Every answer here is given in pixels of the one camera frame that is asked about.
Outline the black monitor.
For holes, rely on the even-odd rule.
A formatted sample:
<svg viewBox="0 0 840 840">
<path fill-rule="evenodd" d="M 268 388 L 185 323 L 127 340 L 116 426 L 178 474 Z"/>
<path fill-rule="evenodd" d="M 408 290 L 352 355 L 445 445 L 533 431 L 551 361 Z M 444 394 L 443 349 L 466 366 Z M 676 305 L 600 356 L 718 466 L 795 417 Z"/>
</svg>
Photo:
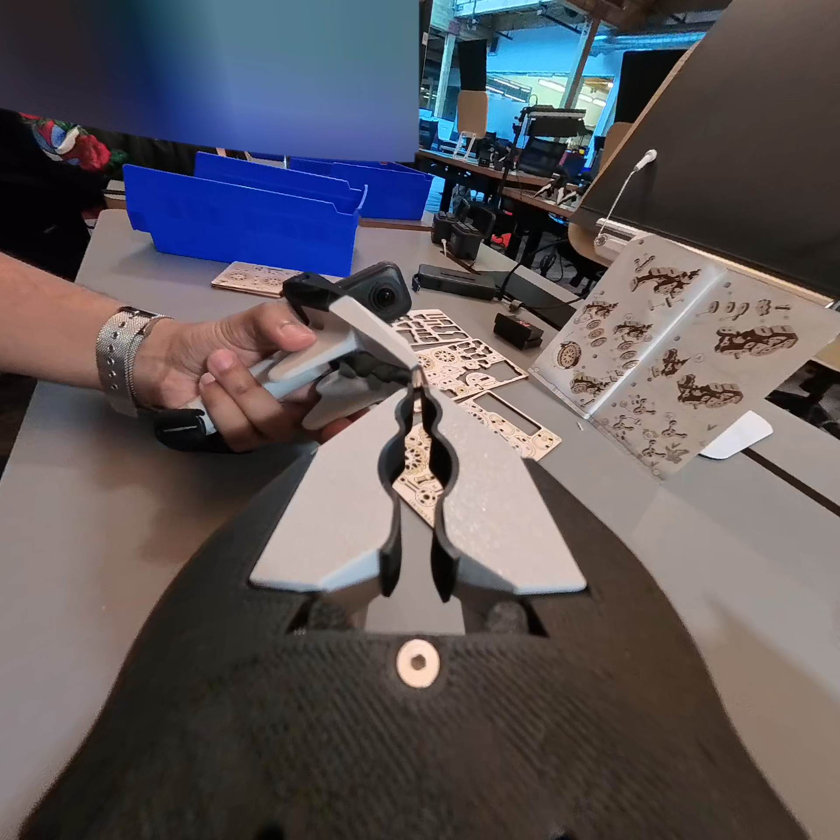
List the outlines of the black monitor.
<svg viewBox="0 0 840 840">
<path fill-rule="evenodd" d="M 658 91 L 572 220 L 612 221 L 838 300 L 839 2 L 737 1 Z"/>
</svg>

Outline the black charging dock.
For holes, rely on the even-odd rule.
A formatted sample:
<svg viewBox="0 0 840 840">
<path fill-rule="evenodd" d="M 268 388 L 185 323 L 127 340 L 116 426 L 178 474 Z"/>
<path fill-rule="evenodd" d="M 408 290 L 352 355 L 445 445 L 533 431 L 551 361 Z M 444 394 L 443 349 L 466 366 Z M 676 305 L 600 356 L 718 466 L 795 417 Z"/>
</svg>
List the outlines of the black charging dock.
<svg viewBox="0 0 840 840">
<path fill-rule="evenodd" d="M 444 252 L 463 261 L 475 261 L 480 245 L 492 235 L 496 211 L 485 203 L 462 198 L 454 211 L 433 215 L 430 238 Z"/>
</svg>

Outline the person's left forearm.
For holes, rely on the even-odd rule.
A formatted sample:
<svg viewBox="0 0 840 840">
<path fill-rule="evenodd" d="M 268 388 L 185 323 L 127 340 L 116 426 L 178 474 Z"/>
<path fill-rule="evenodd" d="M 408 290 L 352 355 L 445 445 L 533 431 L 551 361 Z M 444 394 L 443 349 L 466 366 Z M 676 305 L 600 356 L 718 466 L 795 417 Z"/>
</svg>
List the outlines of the person's left forearm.
<svg viewBox="0 0 840 840">
<path fill-rule="evenodd" d="M 101 390 L 98 335 L 121 307 L 1 254 L 1 372 Z"/>
</svg>

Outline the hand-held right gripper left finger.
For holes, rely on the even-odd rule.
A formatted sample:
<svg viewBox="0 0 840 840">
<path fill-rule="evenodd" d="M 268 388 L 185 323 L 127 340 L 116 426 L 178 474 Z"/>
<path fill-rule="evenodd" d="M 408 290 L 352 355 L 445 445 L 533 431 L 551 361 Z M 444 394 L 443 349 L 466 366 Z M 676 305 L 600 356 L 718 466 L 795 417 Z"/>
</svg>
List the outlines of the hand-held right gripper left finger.
<svg viewBox="0 0 840 840">
<path fill-rule="evenodd" d="M 402 565 L 400 499 L 414 390 L 399 390 L 322 445 L 250 573 L 258 587 L 389 596 Z"/>
</svg>

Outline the folded model instruction booklet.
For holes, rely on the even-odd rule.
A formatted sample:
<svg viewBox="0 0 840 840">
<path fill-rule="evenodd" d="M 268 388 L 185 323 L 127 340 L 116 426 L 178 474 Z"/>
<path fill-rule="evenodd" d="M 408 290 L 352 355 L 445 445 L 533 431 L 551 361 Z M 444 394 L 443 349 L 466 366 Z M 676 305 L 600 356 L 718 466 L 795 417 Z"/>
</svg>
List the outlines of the folded model instruction booklet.
<svg viewBox="0 0 840 840">
<path fill-rule="evenodd" d="M 645 234 L 529 372 L 666 480 L 837 335 L 804 292 Z"/>
</svg>

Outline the long black case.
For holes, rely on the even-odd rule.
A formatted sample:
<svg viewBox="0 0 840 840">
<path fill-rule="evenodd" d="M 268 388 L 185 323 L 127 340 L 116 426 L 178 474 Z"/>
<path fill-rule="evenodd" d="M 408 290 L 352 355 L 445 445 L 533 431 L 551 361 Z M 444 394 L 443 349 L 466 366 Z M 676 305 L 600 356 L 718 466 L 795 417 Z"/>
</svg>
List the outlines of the long black case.
<svg viewBox="0 0 840 840">
<path fill-rule="evenodd" d="M 470 272 L 422 264 L 412 279 L 414 291 L 427 289 L 441 291 L 463 298 L 492 301 L 497 297 L 497 286 L 486 272 Z"/>
</svg>

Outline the small black box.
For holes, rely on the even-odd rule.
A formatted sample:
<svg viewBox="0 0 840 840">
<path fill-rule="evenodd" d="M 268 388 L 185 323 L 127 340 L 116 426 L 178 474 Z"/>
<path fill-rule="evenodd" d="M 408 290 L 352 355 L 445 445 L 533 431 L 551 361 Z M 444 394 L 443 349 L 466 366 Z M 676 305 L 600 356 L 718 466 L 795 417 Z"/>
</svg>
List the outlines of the small black box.
<svg viewBox="0 0 840 840">
<path fill-rule="evenodd" d="M 543 330 L 510 313 L 499 312 L 493 333 L 519 351 L 537 349 L 543 342 Z"/>
</svg>

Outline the puzzle sheet with rectangular window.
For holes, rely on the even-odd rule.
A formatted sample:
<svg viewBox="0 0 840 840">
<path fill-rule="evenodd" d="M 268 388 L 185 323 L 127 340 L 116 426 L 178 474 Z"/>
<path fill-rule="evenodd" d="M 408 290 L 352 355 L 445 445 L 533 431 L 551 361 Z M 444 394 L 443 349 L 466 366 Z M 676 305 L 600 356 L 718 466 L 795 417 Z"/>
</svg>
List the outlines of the puzzle sheet with rectangular window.
<svg viewBox="0 0 840 840">
<path fill-rule="evenodd" d="M 467 414 L 504 439 L 525 459 L 540 460 L 560 445 L 559 435 L 535 423 L 493 392 L 484 392 L 458 402 Z M 429 468 L 431 441 L 424 431 L 415 402 L 414 425 L 406 437 L 404 470 L 394 489 L 426 525 L 434 525 L 434 512 L 443 488 Z"/>
</svg>

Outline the person's left hand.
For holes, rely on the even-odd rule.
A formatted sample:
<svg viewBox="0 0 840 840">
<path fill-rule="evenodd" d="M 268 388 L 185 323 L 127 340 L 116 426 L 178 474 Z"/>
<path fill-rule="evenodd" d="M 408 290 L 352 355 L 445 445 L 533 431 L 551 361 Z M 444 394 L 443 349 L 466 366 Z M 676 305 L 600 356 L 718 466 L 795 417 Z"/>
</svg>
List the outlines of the person's left hand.
<svg viewBox="0 0 840 840">
<path fill-rule="evenodd" d="M 290 442 L 297 434 L 324 443 L 367 413 L 340 417 L 316 432 L 302 428 L 318 395 L 306 385 L 279 402 L 250 368 L 279 351 L 301 352 L 315 341 L 284 301 L 269 301 L 217 321 L 163 319 L 133 362 L 139 414 L 179 408 L 200 398 L 216 430 L 237 453 Z"/>
</svg>

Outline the silver wristwatch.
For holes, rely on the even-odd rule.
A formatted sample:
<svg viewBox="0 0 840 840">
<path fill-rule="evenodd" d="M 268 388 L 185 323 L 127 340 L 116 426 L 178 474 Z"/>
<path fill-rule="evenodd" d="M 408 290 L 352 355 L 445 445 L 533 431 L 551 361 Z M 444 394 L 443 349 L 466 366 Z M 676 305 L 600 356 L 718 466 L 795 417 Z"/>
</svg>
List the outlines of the silver wristwatch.
<svg viewBox="0 0 840 840">
<path fill-rule="evenodd" d="M 95 347 L 98 380 L 116 413 L 136 418 L 148 411 L 135 394 L 133 363 L 144 339 L 158 322 L 167 319 L 159 313 L 122 306 L 101 327 Z"/>
</svg>

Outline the black flat monitor base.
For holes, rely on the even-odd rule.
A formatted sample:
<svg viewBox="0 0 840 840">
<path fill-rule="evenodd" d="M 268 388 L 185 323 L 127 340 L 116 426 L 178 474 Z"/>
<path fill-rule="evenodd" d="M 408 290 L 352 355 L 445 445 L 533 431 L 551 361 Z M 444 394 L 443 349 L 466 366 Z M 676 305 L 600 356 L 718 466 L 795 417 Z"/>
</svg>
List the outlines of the black flat monitor base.
<svg viewBox="0 0 840 840">
<path fill-rule="evenodd" d="M 512 311 L 530 312 L 553 329 L 562 329 L 579 314 L 575 295 L 530 269 L 515 266 L 487 274 Z"/>
</svg>

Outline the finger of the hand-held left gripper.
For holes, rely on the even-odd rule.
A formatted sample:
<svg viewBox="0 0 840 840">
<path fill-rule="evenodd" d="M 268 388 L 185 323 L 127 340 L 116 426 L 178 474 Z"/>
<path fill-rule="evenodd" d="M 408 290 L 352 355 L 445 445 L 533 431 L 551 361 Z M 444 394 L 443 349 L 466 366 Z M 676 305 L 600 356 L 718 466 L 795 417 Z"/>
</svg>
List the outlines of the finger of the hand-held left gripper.
<svg viewBox="0 0 840 840">
<path fill-rule="evenodd" d="M 333 371 L 316 384 L 317 403 L 303 418 L 303 429 L 320 430 L 336 419 L 382 402 L 397 390 L 397 383 L 383 382 L 374 375 L 349 377 Z"/>
<path fill-rule="evenodd" d="M 364 355 L 362 376 L 383 382 L 410 382 L 419 368 L 416 353 L 387 323 L 348 296 L 337 297 L 326 309 L 297 306 L 316 335 L 306 350 L 276 362 L 269 382 L 315 382 L 336 371 L 349 357 Z"/>
</svg>

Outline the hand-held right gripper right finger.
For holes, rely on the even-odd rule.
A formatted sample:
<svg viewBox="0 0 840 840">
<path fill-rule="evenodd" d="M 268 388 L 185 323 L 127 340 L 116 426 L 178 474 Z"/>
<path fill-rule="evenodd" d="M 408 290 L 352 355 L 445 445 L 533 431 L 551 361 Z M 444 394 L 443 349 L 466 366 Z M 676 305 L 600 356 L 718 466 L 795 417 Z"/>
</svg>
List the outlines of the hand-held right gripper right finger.
<svg viewBox="0 0 840 840">
<path fill-rule="evenodd" d="M 441 600 L 471 587 L 512 596 L 582 592 L 586 580 L 532 479 L 536 466 L 432 387 L 420 390 L 429 468 L 442 487 L 431 565 Z"/>
</svg>

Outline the grey desk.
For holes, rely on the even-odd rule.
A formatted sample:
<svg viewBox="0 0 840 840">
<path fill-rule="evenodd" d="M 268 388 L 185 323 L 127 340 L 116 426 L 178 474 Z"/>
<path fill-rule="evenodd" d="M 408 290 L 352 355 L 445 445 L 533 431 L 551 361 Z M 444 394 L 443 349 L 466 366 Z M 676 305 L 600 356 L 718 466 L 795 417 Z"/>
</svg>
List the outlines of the grey desk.
<svg viewBox="0 0 840 840">
<path fill-rule="evenodd" d="M 805 830 L 838 838 L 838 440 L 765 404 L 754 450 L 659 482 L 532 380 L 504 397 L 561 436 L 546 470 L 667 594 Z M 2 477 L 2 838 L 182 564 L 289 456 L 173 453 L 99 395 L 38 384 Z"/>
</svg>

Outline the white paper card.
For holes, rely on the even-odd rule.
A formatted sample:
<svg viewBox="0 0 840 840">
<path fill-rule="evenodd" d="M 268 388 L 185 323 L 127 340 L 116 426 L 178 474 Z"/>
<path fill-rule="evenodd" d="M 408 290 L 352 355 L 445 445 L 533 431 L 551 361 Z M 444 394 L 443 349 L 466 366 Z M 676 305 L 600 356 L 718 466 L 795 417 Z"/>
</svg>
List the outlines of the white paper card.
<svg viewBox="0 0 840 840">
<path fill-rule="evenodd" d="M 699 455 L 710 460 L 726 460 L 763 441 L 772 433 L 773 427 L 766 419 L 754 411 L 748 411 L 715 437 Z"/>
</svg>

